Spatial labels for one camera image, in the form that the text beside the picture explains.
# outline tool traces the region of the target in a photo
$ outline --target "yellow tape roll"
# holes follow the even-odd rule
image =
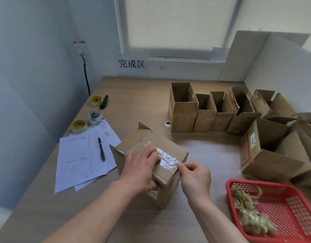
[[[84,120],[77,120],[71,124],[71,130],[76,134],[85,132],[87,129],[88,129],[88,125],[87,125],[87,122]]]
[[[101,96],[93,96],[90,99],[90,103],[92,106],[100,106],[102,102],[103,102],[103,98]]]

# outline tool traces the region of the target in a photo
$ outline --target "left arm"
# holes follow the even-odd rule
[[[106,242],[131,200],[156,189],[152,171],[158,160],[155,147],[145,145],[134,159],[129,152],[120,179],[43,243]]]

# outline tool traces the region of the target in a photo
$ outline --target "right arm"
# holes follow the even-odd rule
[[[182,191],[208,242],[247,243],[241,232],[210,200],[210,170],[200,163],[181,163]]]

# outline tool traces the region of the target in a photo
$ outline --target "empty cardboard box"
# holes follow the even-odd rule
[[[120,175],[125,165],[126,154],[132,151],[134,157],[145,144],[156,146],[161,156],[161,161],[156,163],[153,169],[153,179],[160,188],[158,191],[149,192],[147,196],[164,208],[179,182],[180,172],[177,164],[186,162],[188,152],[139,122],[139,127],[120,144],[116,147],[110,145]]]
[[[232,118],[226,129],[226,133],[243,136],[250,128],[251,124],[261,116],[261,113],[254,110],[244,88],[234,86],[230,88],[230,92],[234,95],[238,104],[237,108],[240,110],[236,116]]]
[[[171,83],[169,98],[171,132],[191,132],[197,111],[198,101],[191,84]]]
[[[214,102],[217,114],[210,126],[210,130],[225,131],[231,119],[238,112],[238,105],[233,95],[213,91],[210,98]]]
[[[215,104],[210,95],[196,94],[199,106],[193,131],[207,132],[216,115]]]
[[[272,182],[291,179],[303,166],[303,145],[296,135],[289,135],[290,126],[258,118],[241,139],[241,171],[245,174]],[[279,153],[275,152],[282,145]]]
[[[296,119],[297,113],[287,100],[277,93],[273,100],[275,91],[255,90],[251,103],[256,112],[262,113],[261,118],[286,124]]]
[[[298,133],[309,158],[291,182],[295,185],[311,186],[311,124],[299,117],[291,125],[291,131]]]

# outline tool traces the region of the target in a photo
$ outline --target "power cord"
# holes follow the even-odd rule
[[[87,72],[86,72],[86,59],[81,55],[81,58],[84,62],[84,70],[85,70],[85,77],[86,77],[86,82],[87,82],[87,87],[88,87],[88,93],[89,93],[89,96],[90,96],[90,88],[89,88],[89,83],[88,83],[88,78],[87,78]]]

